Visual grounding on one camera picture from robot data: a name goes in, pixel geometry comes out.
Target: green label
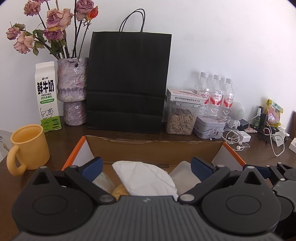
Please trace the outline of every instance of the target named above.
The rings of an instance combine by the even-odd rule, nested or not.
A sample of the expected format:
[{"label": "green label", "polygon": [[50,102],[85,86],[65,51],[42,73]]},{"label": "green label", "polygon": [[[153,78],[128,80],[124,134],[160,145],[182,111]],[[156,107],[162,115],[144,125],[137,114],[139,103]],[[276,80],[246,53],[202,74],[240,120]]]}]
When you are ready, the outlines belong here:
[{"label": "green label", "polygon": [[47,100],[42,100],[42,101],[40,101],[40,104],[50,103],[50,102],[53,102],[53,101],[54,101],[54,98],[47,99]]},{"label": "green label", "polygon": [[62,128],[59,116],[43,119],[41,120],[41,125],[43,126],[44,132]]}]

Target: mug handle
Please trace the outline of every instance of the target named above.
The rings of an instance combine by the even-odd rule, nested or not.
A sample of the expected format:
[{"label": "mug handle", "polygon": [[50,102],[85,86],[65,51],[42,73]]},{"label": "mug handle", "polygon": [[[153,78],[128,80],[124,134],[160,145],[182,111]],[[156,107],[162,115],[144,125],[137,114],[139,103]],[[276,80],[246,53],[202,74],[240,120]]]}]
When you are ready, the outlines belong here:
[{"label": "mug handle", "polygon": [[17,167],[15,165],[15,157],[16,157],[16,154],[19,151],[19,149],[20,148],[18,145],[13,146],[10,149],[10,151],[7,155],[7,158],[6,158],[6,165],[7,165],[8,171],[13,176],[20,176],[27,169],[27,166],[25,164],[22,164],[20,167]]}]

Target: yellow mug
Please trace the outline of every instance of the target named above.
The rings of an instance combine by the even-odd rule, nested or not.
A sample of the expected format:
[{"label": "yellow mug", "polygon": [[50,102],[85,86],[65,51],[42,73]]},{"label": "yellow mug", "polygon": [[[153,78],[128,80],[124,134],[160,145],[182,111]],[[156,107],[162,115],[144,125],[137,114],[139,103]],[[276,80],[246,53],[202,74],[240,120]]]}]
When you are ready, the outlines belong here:
[{"label": "yellow mug", "polygon": [[[44,166],[50,157],[48,145],[41,125],[27,125],[16,130],[10,137],[13,145],[7,155],[8,171],[14,176],[20,176],[28,170],[36,170]],[[17,157],[21,166],[15,165]]]}]

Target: silver screw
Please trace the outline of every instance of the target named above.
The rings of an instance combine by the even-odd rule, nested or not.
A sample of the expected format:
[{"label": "silver screw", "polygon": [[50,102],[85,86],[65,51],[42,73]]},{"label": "silver screw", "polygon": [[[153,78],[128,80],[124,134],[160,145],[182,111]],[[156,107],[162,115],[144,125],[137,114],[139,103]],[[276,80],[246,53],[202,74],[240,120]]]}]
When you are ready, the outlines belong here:
[{"label": "silver screw", "polygon": [[101,202],[111,202],[111,201],[113,201],[113,199],[114,199],[114,197],[109,194],[105,194],[105,195],[100,196]]},{"label": "silver screw", "polygon": [[180,199],[185,202],[191,202],[194,200],[194,196],[191,194],[183,194],[180,196]]}]

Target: water bottle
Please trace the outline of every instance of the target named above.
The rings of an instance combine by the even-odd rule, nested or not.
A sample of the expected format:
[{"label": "water bottle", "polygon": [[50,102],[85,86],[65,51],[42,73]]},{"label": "water bottle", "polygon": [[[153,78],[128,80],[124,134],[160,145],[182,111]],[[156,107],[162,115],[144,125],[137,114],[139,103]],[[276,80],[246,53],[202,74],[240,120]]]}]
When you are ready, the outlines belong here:
[{"label": "water bottle", "polygon": [[219,106],[221,105],[223,99],[223,87],[221,86],[221,76],[214,75],[213,84],[210,92],[211,96],[208,102],[207,115],[217,116]]},{"label": "water bottle", "polygon": [[226,83],[224,85],[224,96],[218,112],[218,118],[223,121],[227,120],[227,117],[228,117],[228,114],[230,113],[231,105],[234,99],[234,90],[233,90],[232,84],[233,84],[233,81],[227,78]]},{"label": "water bottle", "polygon": [[198,115],[206,115],[207,113],[207,103],[210,98],[210,85],[208,81],[209,74],[201,72],[200,79],[197,81],[196,85],[194,86],[193,92],[197,94],[199,97],[203,98],[203,103],[200,106],[200,110]]}]

